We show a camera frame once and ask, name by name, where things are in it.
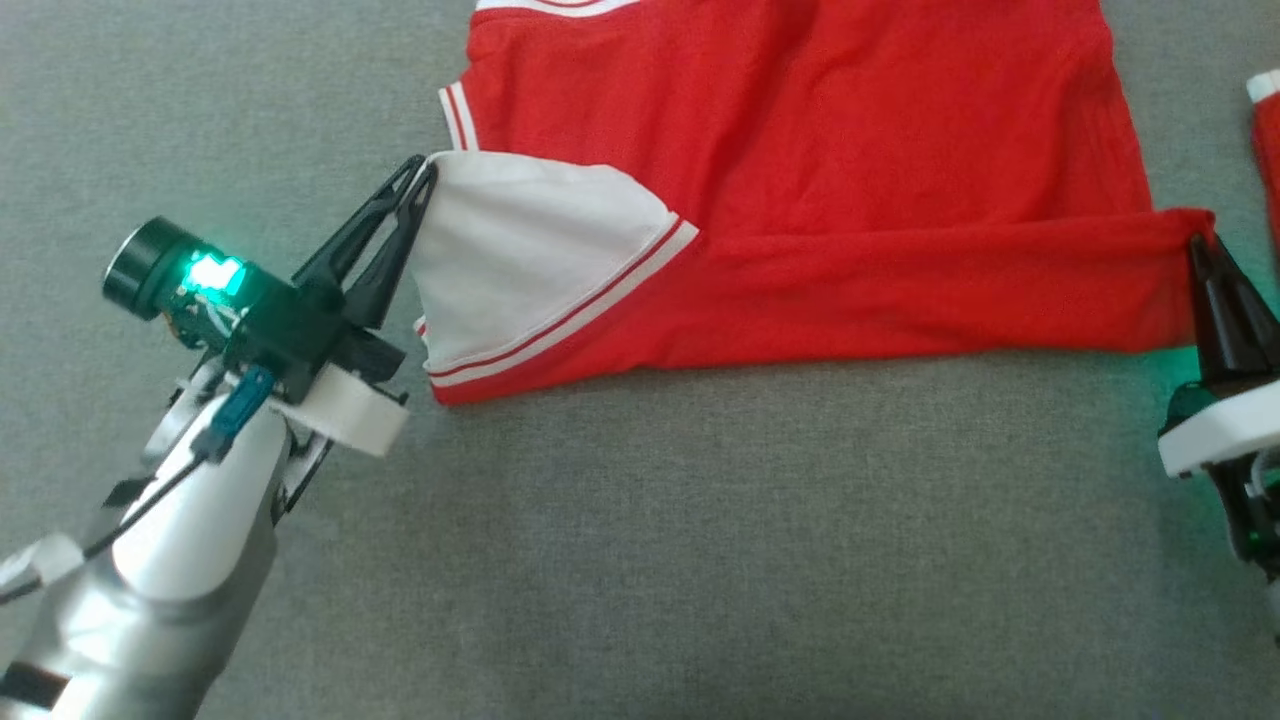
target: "blue connector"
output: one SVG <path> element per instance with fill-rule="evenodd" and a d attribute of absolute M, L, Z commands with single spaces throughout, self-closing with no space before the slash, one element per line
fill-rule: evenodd
<path fill-rule="evenodd" d="M 214 414 L 209 427 L 191 443 L 191 451 L 220 462 L 230 452 L 236 436 L 262 409 L 275 389 L 275 375 L 260 365 L 250 365 L 236 389 Z"/>

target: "green led light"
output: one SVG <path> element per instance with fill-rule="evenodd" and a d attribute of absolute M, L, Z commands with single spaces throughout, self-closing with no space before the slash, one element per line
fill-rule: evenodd
<path fill-rule="evenodd" d="M 205 255 L 191 264 L 182 284 L 191 290 L 207 290 L 223 295 L 236 295 L 244 281 L 244 264 L 234 258 L 219 261 Z"/>

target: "gray table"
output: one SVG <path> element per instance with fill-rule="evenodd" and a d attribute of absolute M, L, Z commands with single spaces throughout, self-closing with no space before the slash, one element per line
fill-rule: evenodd
<path fill-rule="evenodd" d="M 1243 81 L 1275 0 L 1112 0 L 1158 204 L 1275 297 Z M 164 213 L 288 270 L 447 145 L 466 0 L 0 5 L 0 548 L 79 529 L 192 357 L 99 297 Z M 204 717 L 1262 717 L 1261 578 L 1153 445 L 1188 352 L 636 373 L 461 410 L 413 347 Z M 12 655 L 35 603 L 0 615 Z"/>

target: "camera lens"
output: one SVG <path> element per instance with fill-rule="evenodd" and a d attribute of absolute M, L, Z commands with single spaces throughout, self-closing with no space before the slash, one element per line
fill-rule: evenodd
<path fill-rule="evenodd" d="M 164 218 L 152 218 L 120 245 L 102 278 L 102 296 L 143 320 L 160 314 L 159 301 L 182 282 L 192 254 L 212 250 Z"/>

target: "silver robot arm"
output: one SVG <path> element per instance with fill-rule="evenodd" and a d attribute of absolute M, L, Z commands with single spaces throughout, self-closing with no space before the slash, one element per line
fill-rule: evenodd
<path fill-rule="evenodd" d="M 42 569 L 37 543 L 0 564 L 0 598 L 46 585 L 28 642 L 0 666 L 0 719 L 196 715 L 270 573 L 276 523 L 330 447 L 381 456 L 404 424 L 404 398 L 376 387 L 403 354 L 367 329 L 381 324 L 433 181 L 434 168 L 411 158 L 293 283 L 260 273 L 241 278 L 242 290 L 233 273 L 218 275 L 230 268 L 238 277 L 238 261 L 202 245 L 192 251 L 196 241 L 163 220 L 125 242 L 108 296 L 147 319 L 163 313 L 205 360 L 147 442 L 145 477 L 118 483 L 104 502 L 90 533 L 96 542 L 81 548 L 54 536 L 58 562 Z M 392 214 L 396 232 L 343 292 L 343 277 Z M 218 275 L 216 288 L 234 284 L 228 292 L 241 296 L 220 296 L 207 278 L 210 287 L 193 286 L 201 263 Z M 116 270 L 129 275 L 128 287 L 116 282 L 113 297 Z M 157 292 L 157 274 L 177 278 L 173 287 Z M 280 340 L 306 324 L 305 337 Z M 326 342 L 311 342 L 317 334 Z M 259 392 L 251 386 L 262 368 Z M 227 418 L 237 415 L 228 430 Z"/>

